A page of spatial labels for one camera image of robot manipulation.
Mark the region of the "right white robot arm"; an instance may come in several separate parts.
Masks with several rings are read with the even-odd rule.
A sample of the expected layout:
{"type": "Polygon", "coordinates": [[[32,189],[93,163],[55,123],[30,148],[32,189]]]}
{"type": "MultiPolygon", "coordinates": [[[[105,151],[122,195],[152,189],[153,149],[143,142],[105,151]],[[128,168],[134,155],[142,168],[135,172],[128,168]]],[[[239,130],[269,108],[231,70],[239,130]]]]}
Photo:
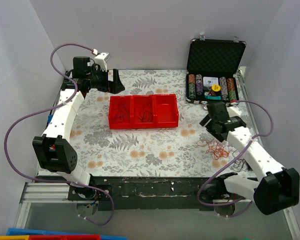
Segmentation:
{"type": "Polygon", "coordinates": [[[244,178],[237,173],[223,174],[220,169],[199,189],[197,198],[208,184],[217,180],[216,192],[222,199],[239,195],[257,206],[264,215],[270,215],[299,203],[300,175],[294,168],[286,168],[276,161],[257,142],[258,134],[252,135],[246,123],[240,118],[240,110],[227,107],[222,101],[207,106],[208,114],[200,125],[218,141],[227,141],[251,167],[256,180],[244,178]]]}

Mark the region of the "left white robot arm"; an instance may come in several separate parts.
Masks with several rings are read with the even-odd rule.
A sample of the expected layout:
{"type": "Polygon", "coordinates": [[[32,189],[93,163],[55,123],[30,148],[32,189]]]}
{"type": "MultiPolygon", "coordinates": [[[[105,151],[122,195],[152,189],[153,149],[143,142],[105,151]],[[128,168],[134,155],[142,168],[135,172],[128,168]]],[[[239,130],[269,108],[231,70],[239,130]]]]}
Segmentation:
{"type": "Polygon", "coordinates": [[[110,54],[101,52],[94,58],[76,56],[73,68],[65,73],[57,108],[42,136],[34,137],[32,145],[42,169],[57,173],[68,182],[82,184],[79,194],[85,200],[96,196],[96,187],[89,183],[90,174],[78,165],[78,155],[70,144],[70,133],[80,105],[91,89],[118,94],[125,90],[119,71],[113,70],[109,80],[107,61],[110,54]]]}

